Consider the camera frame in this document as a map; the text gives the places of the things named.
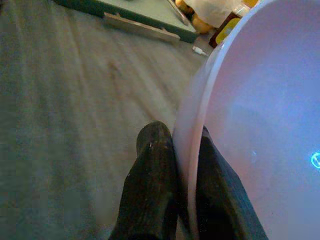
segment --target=green cutting board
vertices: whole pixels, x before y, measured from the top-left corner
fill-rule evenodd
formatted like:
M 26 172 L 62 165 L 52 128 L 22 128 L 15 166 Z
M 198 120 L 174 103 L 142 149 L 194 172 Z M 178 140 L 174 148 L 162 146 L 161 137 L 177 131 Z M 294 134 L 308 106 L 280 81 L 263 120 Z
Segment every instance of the green cutting board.
M 182 41 L 193 43 L 198 34 L 191 25 L 186 26 L 175 14 L 167 0 L 54 0 L 65 7 L 103 17 L 104 13 L 146 24 L 155 28 L 165 28 L 177 34 Z

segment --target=plastic bag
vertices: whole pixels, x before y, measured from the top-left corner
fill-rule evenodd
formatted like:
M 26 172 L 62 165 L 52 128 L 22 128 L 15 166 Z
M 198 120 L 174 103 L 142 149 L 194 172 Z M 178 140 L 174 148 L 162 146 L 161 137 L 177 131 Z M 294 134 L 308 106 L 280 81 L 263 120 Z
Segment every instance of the plastic bag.
M 194 9 L 204 22 L 215 28 L 220 27 L 227 16 L 239 6 L 244 6 L 242 0 L 184 0 Z

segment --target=white plastic bowl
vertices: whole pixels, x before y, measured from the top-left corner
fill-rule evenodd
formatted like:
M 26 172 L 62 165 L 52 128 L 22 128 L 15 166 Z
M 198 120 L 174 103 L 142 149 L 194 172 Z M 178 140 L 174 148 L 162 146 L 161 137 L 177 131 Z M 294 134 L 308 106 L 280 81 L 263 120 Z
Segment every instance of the white plastic bowl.
M 269 239 L 320 238 L 319 0 L 259 4 L 195 76 L 173 131 L 195 237 L 204 125 Z

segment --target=blue glowing symbol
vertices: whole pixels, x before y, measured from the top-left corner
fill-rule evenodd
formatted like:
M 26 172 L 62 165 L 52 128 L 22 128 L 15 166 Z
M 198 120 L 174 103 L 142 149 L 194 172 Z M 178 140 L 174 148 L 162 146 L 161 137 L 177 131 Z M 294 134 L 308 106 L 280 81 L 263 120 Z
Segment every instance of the blue glowing symbol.
M 311 163 L 317 169 L 320 169 L 320 152 L 316 152 L 311 157 Z

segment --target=white plastic tub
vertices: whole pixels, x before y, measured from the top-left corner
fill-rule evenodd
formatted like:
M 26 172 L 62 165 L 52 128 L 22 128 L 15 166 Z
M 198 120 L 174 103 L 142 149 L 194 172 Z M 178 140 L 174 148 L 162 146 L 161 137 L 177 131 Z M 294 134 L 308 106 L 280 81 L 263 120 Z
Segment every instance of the white plastic tub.
M 320 238 L 319 0 L 259 4 L 195 76 L 173 132 L 194 232 L 203 125 L 269 239 Z

